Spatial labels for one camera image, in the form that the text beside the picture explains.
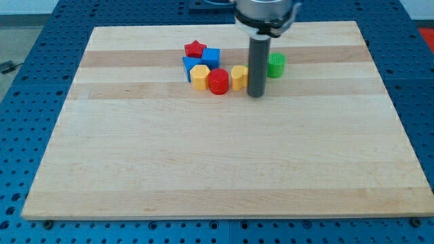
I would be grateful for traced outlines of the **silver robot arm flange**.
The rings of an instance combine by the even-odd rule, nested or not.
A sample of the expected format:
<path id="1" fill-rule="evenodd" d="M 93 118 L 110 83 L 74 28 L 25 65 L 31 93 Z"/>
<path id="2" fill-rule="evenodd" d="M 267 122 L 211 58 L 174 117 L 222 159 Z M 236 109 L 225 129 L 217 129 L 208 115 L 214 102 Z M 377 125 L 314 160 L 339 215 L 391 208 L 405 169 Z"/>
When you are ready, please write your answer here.
<path id="1" fill-rule="evenodd" d="M 236 0 L 236 25 L 251 38 L 279 38 L 295 22 L 302 5 L 293 0 Z"/>

